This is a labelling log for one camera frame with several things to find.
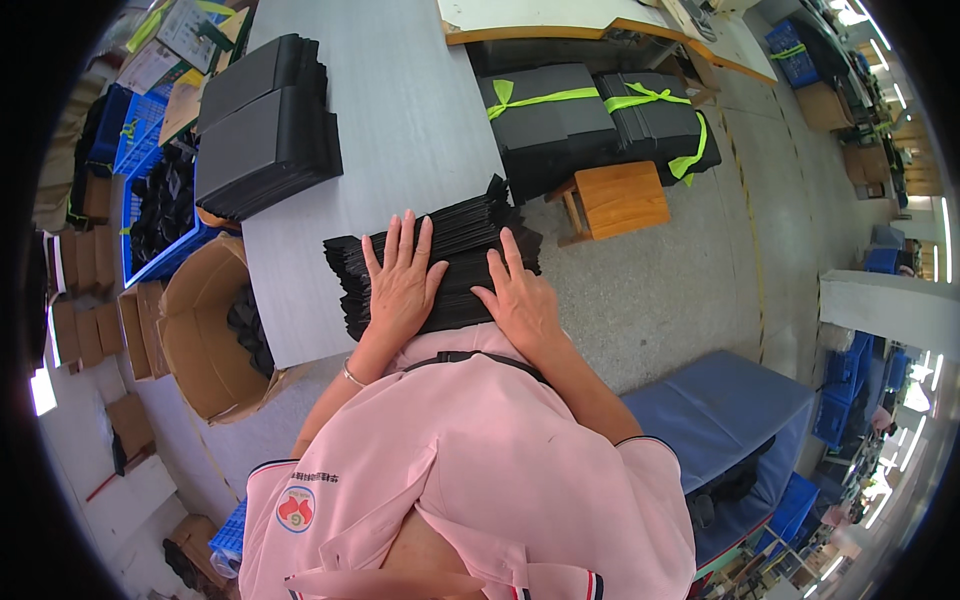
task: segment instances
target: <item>wooden stool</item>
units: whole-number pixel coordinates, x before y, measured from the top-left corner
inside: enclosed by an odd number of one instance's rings
[[[649,160],[577,171],[546,201],[556,202],[560,198],[564,199],[576,230],[573,236],[557,242],[561,248],[670,220],[657,166]],[[586,228],[581,224],[581,216],[587,221]]]

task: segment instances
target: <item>fluorescent light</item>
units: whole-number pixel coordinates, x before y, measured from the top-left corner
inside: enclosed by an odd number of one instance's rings
[[[878,516],[880,516],[880,511],[882,511],[882,510],[883,510],[883,507],[887,505],[887,500],[890,499],[890,495],[891,495],[891,494],[892,494],[892,492],[891,492],[891,493],[884,494],[883,499],[880,500],[879,506],[876,507],[876,510],[875,510],[874,513],[870,516],[870,520],[867,521],[867,527],[866,527],[867,529],[870,529],[870,527],[874,524],[874,521],[876,521],[876,518],[877,518]]]
[[[50,384],[50,373],[45,368],[36,370],[30,379],[30,389],[33,392],[34,408],[38,417],[57,408],[54,387]]]
[[[827,569],[827,572],[824,573],[824,576],[820,578],[820,581],[824,581],[827,577],[829,577],[829,576],[830,576],[830,573],[833,572],[833,569],[835,569],[836,567],[840,566],[840,561],[843,561],[843,557],[842,557],[842,556],[838,556],[838,557],[837,557],[837,560],[833,561],[833,564],[830,565],[830,568]]]
[[[890,65],[887,64],[887,59],[883,57],[883,53],[880,52],[880,47],[876,45],[876,40],[873,39],[872,37],[870,38],[870,45],[874,47],[874,52],[876,52],[876,55],[880,57],[880,64],[883,65],[883,68],[889,71]]]
[[[940,369],[944,366],[944,355],[937,355],[937,366],[933,368],[933,383],[930,384],[930,392],[937,391],[937,383],[940,382]]]
[[[906,110],[906,100],[903,100],[903,93],[900,91],[900,86],[894,84],[894,91],[897,92],[897,99],[900,100],[900,105]]]
[[[926,415],[920,417],[920,425],[917,426],[917,433],[913,434],[913,440],[910,441],[910,447],[906,450],[906,456],[903,457],[903,464],[900,465],[900,472],[903,473],[906,470],[907,463],[910,462],[910,457],[913,456],[913,450],[917,447],[917,442],[920,441],[920,433],[924,431],[924,424],[926,423]]]
[[[863,11],[863,14],[864,14],[868,19],[870,19],[870,24],[874,26],[874,29],[876,29],[876,34],[877,34],[878,36],[880,36],[880,41],[883,42],[883,46],[884,46],[887,50],[893,50],[893,48],[890,47],[890,42],[887,41],[886,36],[883,35],[883,32],[882,32],[882,31],[880,30],[880,28],[877,26],[876,21],[874,21],[874,18],[870,15],[870,12],[867,11],[867,7],[863,6],[863,3],[860,2],[860,0],[856,0],[856,6],[860,7],[860,10]]]
[[[953,283],[953,246],[950,244],[950,215],[947,211],[947,199],[941,198],[940,205],[944,208],[944,233],[947,234],[947,283]]]

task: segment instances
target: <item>white pillar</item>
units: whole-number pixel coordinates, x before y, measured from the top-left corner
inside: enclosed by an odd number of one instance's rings
[[[830,271],[820,278],[820,320],[960,362],[960,286],[914,277]]]

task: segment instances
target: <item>stack of black cardboard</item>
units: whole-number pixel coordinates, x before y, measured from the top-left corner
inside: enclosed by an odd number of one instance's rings
[[[670,96],[686,98],[683,84],[673,75],[612,73],[598,75],[595,81],[605,100],[644,95],[626,84],[640,84],[657,94],[669,90]],[[690,104],[663,99],[614,110],[611,117],[620,136],[620,151],[615,162],[652,160],[660,173],[660,183],[664,186],[673,185],[679,179],[671,173],[668,163],[680,156],[697,154],[701,135],[698,112]],[[703,127],[707,133],[704,154],[686,169],[687,173],[703,173],[720,164],[720,151],[706,119]]]
[[[279,37],[206,85],[198,119],[197,206],[243,221],[343,174],[318,47],[295,34]]]
[[[513,83],[507,104],[556,92],[594,88],[581,63],[556,64],[495,77],[478,78],[487,108],[502,104],[495,80]],[[508,107],[491,120],[503,167],[518,205],[553,191],[575,171],[608,164],[619,135],[597,96]]]
[[[492,321],[483,303],[470,288],[479,285],[493,289],[487,266],[487,250],[497,248],[500,230],[509,227],[516,237],[524,267],[540,274],[540,243],[543,236],[523,226],[516,208],[507,203],[506,183],[493,176],[487,193],[442,208],[430,214],[433,221],[433,243],[430,264],[446,260],[450,263],[434,301],[433,310],[420,333],[456,329]],[[417,220],[415,239],[419,239]],[[371,236],[377,259],[383,261],[386,231]],[[353,236],[324,241],[326,261],[347,292],[340,300],[344,309],[347,333],[359,340],[370,324],[370,277],[360,240]]]

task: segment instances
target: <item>embroidered logo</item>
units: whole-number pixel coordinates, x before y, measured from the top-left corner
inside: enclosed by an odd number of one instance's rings
[[[276,520],[284,529],[301,534],[313,522],[317,500],[313,492],[304,486],[290,486],[280,495],[276,506]]]

